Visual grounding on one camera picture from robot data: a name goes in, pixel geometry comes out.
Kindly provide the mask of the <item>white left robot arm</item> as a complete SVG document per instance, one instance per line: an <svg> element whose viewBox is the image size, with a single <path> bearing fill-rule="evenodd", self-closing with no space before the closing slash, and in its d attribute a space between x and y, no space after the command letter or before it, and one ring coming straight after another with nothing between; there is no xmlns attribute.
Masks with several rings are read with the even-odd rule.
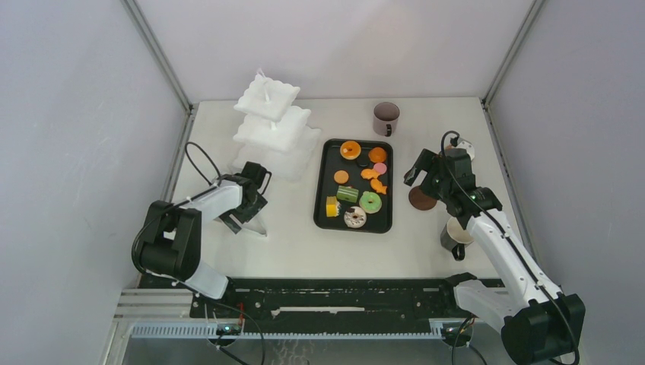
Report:
<svg viewBox="0 0 645 365"><path fill-rule="evenodd" d="M240 172L224 174L193 197L153 202L132 244L133 265L142 274L178 281L209 297L208 307L218 316L232 315L237 295L227 290L229 278L205 261L202 231L221 221L233 233L249 230L266 236L257 216L268 204L264 194L271 178L265 167L248 161Z"/></svg>

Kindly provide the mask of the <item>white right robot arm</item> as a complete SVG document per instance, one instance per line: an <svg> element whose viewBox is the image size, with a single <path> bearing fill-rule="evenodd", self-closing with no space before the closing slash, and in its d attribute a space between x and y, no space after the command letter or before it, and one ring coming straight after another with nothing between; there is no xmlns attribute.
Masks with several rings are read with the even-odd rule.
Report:
<svg viewBox="0 0 645 365"><path fill-rule="evenodd" d="M461 148L439 153L424 149L405 174L413 185L425 172L421 191L445 204L451 217L489 258L508 292L495 293L480 280L457 275L458 281L439 297L448 316L464 311L482 319L501 336L516 364L559 363L565 354L579 363L580 337L586 307L576 294L565 294L530 255L513 232L497 196L478 186L468 153Z"/></svg>

